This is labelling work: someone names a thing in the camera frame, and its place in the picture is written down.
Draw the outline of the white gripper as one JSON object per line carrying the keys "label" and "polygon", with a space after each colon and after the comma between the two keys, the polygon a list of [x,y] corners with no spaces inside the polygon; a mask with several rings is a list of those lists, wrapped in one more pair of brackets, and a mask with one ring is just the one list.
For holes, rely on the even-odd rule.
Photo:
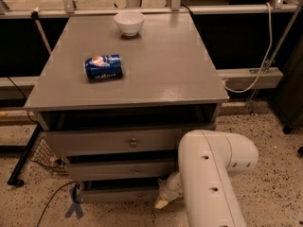
{"label": "white gripper", "polygon": [[166,180],[157,179],[159,185],[159,199],[156,200],[154,208],[162,209],[170,201],[173,201],[181,195],[181,180],[179,176],[171,176]]}

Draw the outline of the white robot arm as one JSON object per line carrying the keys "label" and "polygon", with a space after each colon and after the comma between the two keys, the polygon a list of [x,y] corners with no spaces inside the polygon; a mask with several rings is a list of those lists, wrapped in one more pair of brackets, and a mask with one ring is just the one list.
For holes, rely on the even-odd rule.
{"label": "white robot arm", "polygon": [[179,143],[178,170],[159,183],[154,207],[183,198],[189,227],[246,227],[229,176],[257,162],[257,147],[243,135],[190,131]]}

